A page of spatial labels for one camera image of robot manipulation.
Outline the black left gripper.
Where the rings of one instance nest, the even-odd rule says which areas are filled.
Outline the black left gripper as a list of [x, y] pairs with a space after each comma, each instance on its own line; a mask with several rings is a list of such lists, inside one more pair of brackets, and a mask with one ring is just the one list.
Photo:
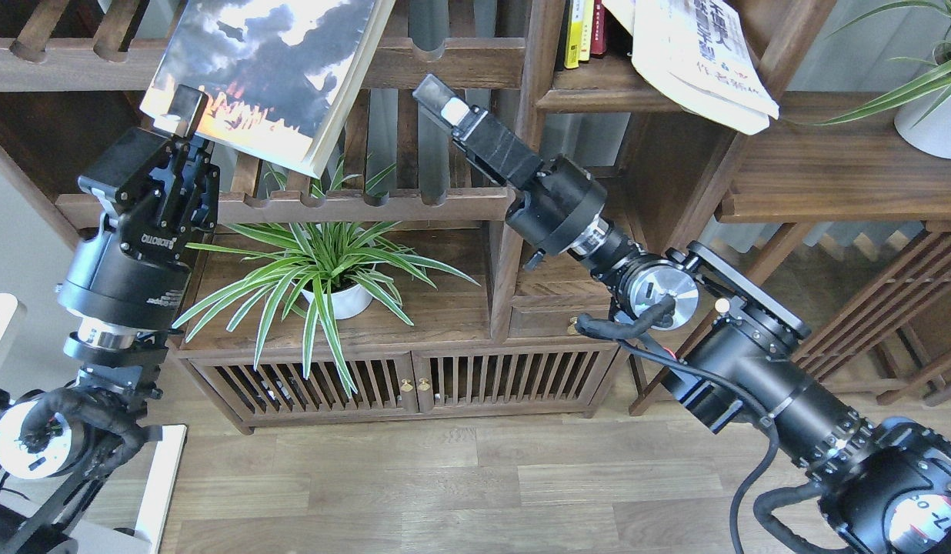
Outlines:
[[128, 129], [78, 177], [103, 211], [68, 268], [58, 295], [65, 309], [127, 329], [174, 322], [192, 270], [182, 253], [218, 217], [219, 168], [209, 141], [194, 136], [208, 103], [205, 92], [177, 85], [153, 119], [162, 133]]

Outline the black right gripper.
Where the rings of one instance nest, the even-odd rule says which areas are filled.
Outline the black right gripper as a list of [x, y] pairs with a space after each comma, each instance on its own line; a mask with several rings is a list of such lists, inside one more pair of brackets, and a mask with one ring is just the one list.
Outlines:
[[608, 269], [609, 222], [601, 216], [608, 192], [591, 173], [563, 155], [544, 162], [499, 119], [483, 108], [470, 108], [433, 73], [424, 76], [412, 97], [430, 119], [451, 131], [472, 165], [498, 185], [521, 193], [505, 221], [534, 246], [526, 269], [561, 252], [569, 252], [588, 270]]

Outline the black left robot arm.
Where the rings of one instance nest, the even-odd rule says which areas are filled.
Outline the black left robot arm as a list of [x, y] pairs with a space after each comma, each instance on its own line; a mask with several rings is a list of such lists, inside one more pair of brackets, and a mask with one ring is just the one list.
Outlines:
[[0, 389], [0, 553], [75, 553], [70, 532], [110, 475], [159, 441], [142, 427], [192, 267], [187, 243], [214, 231], [219, 168], [197, 133], [208, 96], [178, 85], [151, 129], [131, 128], [79, 177], [102, 204], [59, 302], [79, 317], [66, 387], [11, 402]]

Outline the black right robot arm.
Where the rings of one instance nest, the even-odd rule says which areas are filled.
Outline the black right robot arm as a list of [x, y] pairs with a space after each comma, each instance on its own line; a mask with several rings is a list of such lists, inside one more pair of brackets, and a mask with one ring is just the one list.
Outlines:
[[951, 553], [951, 442], [912, 420], [879, 425], [842, 403], [791, 359], [809, 327], [707, 246], [653, 255], [602, 216], [606, 190], [574, 162], [543, 161], [499, 119], [435, 75], [413, 92], [469, 162], [520, 196], [506, 221], [534, 260], [567, 253], [610, 293], [607, 319], [581, 315], [578, 333], [616, 341], [668, 369], [663, 385], [713, 432], [753, 424], [769, 446], [733, 495], [729, 532], [742, 552], [737, 513], [782, 450], [806, 473], [799, 486], [760, 494], [757, 522], [796, 553], [823, 548], [775, 517], [816, 500], [844, 553]]

